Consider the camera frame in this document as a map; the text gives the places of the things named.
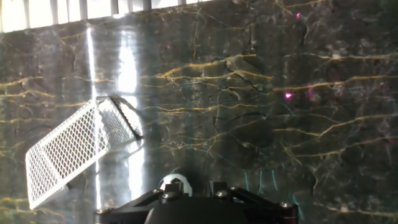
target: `metal screw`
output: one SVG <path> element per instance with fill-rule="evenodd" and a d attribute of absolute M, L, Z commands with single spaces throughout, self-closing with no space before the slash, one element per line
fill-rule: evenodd
<path fill-rule="evenodd" d="M 291 208 L 293 207 L 293 205 L 291 203 L 287 203 L 287 202 L 281 202 L 279 203 L 280 206 L 284 207 L 284 208 Z"/>
<path fill-rule="evenodd" d="M 171 198 L 174 198 L 174 197 L 176 197 L 177 196 L 177 194 L 175 193 L 175 192 L 166 192 L 166 193 L 164 193 L 163 195 L 162 195 L 162 198 L 164 198 L 164 199 L 171 199 Z"/>
<path fill-rule="evenodd" d="M 163 192 L 163 190 L 162 189 L 155 189 L 155 190 L 153 190 L 152 191 L 152 193 L 154 193 L 154 194 L 160 194 L 160 193 L 162 193 Z"/>
<path fill-rule="evenodd" d="M 225 198 L 225 197 L 228 196 L 228 191 L 226 191 L 226 190 L 219 190 L 219 191 L 216 192 L 215 195 L 216 195 L 216 197 L 218 197 L 218 198 Z"/>
<path fill-rule="evenodd" d="M 104 213 L 110 212 L 111 210 L 112 210 L 112 208 L 97 209 L 97 213 L 104 214 Z"/>

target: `marble wall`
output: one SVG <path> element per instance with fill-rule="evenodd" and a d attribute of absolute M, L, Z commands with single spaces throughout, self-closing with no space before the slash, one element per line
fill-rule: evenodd
<path fill-rule="evenodd" d="M 90 223 L 171 172 L 297 203 L 301 223 L 395 223 L 397 10 L 220 0 L 1 34 L 0 223 Z M 29 210 L 25 153 L 104 95 L 128 102 L 138 151 Z"/>

